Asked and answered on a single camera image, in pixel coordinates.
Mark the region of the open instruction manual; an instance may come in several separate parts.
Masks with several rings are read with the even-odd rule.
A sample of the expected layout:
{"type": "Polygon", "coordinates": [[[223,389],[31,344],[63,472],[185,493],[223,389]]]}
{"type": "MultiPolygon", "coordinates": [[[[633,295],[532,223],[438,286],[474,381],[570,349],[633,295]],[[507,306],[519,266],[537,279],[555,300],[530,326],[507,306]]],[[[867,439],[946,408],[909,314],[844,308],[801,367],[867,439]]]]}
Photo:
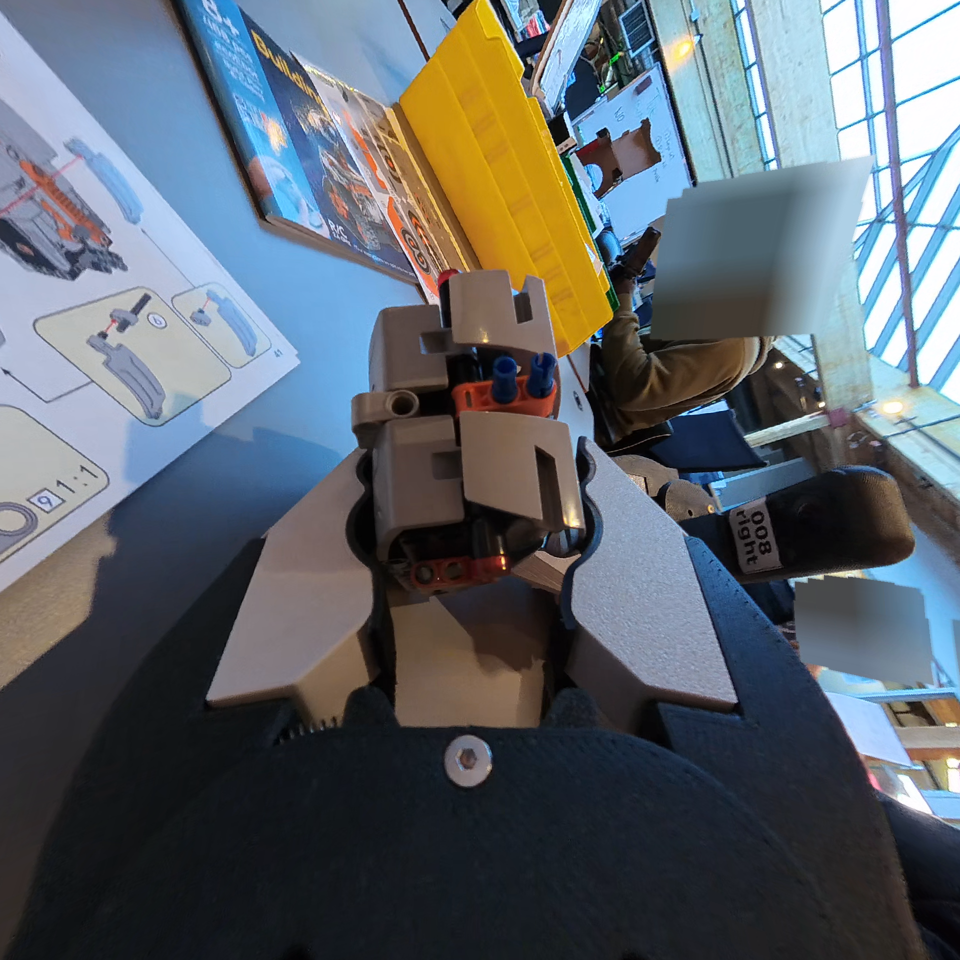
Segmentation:
{"type": "Polygon", "coordinates": [[[1,19],[2,589],[299,365],[1,19]]]}

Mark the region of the white standing board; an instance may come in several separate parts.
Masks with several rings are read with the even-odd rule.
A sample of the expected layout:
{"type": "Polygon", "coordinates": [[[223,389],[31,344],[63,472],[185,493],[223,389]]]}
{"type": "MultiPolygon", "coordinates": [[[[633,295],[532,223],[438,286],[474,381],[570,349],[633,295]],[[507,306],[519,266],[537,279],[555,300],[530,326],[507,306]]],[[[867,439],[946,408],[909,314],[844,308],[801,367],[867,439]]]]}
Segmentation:
{"type": "Polygon", "coordinates": [[[530,96],[546,119],[563,109],[568,78],[599,15],[601,1],[564,1],[546,34],[530,79],[530,96]]]}

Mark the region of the blue instruction booklet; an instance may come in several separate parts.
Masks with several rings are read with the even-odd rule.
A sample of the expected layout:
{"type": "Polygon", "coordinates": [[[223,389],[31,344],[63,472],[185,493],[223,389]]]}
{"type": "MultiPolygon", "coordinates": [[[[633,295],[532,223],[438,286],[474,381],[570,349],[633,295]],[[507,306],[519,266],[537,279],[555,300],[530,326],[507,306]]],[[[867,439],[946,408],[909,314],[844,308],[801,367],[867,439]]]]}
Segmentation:
{"type": "Polygon", "coordinates": [[[312,82],[230,1],[175,3],[262,218],[404,282],[416,269],[312,82]]]}

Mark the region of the yellow plastic bin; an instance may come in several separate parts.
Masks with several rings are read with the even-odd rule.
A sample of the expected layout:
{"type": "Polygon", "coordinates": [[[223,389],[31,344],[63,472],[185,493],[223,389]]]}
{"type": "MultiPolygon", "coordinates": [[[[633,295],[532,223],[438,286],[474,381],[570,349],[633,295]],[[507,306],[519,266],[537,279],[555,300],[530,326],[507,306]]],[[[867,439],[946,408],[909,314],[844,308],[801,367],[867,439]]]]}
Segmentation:
{"type": "Polygon", "coordinates": [[[473,2],[399,106],[483,269],[545,284],[559,356],[613,315],[610,283],[522,62],[473,2]]]}

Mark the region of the grey building block robot body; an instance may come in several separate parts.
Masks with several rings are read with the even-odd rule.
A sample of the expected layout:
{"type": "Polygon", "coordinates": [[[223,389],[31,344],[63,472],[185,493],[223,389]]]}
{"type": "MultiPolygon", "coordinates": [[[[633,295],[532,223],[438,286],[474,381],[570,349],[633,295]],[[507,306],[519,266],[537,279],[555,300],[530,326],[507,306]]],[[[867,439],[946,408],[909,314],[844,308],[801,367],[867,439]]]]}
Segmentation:
{"type": "Polygon", "coordinates": [[[554,535],[586,528],[570,427],[557,417],[546,284],[448,271],[438,304],[382,310],[368,389],[351,402],[369,452],[375,556],[406,589],[495,582],[554,535]]]}

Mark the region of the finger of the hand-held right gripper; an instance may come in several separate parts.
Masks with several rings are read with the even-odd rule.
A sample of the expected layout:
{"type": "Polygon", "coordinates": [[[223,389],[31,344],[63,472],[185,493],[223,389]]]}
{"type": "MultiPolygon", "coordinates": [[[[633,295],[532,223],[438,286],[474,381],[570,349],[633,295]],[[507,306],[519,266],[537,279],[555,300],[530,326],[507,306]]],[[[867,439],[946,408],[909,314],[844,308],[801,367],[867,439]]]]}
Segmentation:
{"type": "Polygon", "coordinates": [[[680,478],[671,467],[637,454],[620,455],[618,467],[679,524],[721,516],[718,503],[707,490],[680,478]]]}

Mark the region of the dark office chair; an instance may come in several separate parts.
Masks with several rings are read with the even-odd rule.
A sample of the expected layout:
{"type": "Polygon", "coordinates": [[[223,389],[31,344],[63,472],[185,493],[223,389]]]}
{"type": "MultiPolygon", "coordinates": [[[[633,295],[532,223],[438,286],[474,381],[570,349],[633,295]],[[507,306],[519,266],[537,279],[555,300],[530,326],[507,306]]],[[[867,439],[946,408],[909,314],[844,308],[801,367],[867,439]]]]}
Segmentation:
{"type": "Polygon", "coordinates": [[[643,455],[681,474],[729,473],[765,466],[747,443],[736,412],[684,414],[669,420],[672,433],[643,455]]]}

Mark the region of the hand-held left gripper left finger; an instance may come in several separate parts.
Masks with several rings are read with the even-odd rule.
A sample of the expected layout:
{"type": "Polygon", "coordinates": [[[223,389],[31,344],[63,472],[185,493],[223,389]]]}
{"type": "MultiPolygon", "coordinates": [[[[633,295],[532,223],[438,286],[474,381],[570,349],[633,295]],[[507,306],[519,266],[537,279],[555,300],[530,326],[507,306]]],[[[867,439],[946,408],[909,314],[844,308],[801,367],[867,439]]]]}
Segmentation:
{"type": "Polygon", "coordinates": [[[355,449],[268,531],[217,670],[212,707],[288,698],[304,720],[341,719],[377,676],[365,626],[371,570],[347,523],[364,493],[355,449]]]}

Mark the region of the whiteboard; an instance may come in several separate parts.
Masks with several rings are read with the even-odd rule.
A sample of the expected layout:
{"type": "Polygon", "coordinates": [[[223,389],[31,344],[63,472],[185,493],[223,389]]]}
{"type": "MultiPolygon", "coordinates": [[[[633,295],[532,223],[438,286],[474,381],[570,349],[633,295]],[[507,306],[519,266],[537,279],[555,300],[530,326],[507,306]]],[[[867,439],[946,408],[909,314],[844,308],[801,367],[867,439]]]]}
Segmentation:
{"type": "Polygon", "coordinates": [[[582,145],[607,129],[612,138],[649,123],[652,147],[659,162],[615,186],[605,198],[611,226],[618,239],[630,242],[666,213],[670,199],[692,185],[661,66],[655,65],[612,98],[601,98],[573,122],[582,145]]]}

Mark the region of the brown cardboard cutout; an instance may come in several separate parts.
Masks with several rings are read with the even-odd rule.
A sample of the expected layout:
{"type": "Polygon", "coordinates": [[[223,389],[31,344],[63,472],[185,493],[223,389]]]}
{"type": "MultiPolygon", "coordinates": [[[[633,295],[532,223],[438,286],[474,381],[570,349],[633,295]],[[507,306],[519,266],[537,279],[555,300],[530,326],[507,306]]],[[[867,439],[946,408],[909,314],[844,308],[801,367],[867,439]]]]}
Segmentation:
{"type": "Polygon", "coordinates": [[[649,118],[644,118],[639,128],[628,130],[618,138],[612,138],[606,127],[601,128],[596,138],[576,150],[576,155],[585,169],[598,169],[588,173],[597,199],[662,161],[652,142],[649,118]]]}

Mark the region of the grey desk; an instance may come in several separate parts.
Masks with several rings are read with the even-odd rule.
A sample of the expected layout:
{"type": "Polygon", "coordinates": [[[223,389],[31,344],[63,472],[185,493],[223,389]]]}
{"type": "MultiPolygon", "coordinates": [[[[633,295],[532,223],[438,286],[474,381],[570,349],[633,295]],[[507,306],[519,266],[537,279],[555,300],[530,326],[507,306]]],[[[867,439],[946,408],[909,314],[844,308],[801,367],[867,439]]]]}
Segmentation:
{"type": "Polygon", "coordinates": [[[370,329],[418,290],[263,225],[169,2],[2,11],[296,348],[299,366],[2,595],[2,734],[94,726],[234,557],[335,467],[370,329]]]}

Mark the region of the robot sticker sheet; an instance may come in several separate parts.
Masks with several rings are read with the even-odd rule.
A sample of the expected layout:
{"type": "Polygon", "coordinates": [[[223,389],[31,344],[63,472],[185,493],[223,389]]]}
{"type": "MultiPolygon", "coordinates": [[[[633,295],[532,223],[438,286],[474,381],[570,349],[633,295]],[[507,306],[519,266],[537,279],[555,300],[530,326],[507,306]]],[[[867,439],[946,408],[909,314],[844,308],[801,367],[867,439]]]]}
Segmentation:
{"type": "Polygon", "coordinates": [[[408,149],[397,115],[305,58],[299,62],[338,125],[426,301],[438,304],[440,276],[466,270],[467,264],[408,149]]]}

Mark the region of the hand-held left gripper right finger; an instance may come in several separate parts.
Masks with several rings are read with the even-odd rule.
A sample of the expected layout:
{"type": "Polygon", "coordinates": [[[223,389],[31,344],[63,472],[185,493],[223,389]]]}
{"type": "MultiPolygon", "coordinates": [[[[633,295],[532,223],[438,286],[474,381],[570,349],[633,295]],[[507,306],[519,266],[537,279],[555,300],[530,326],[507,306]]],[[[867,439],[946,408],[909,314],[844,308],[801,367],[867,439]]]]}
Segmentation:
{"type": "Polygon", "coordinates": [[[593,440],[578,453],[593,525],[564,581],[565,673],[623,733],[638,733],[653,703],[731,712],[737,693],[686,535],[593,440]]]}

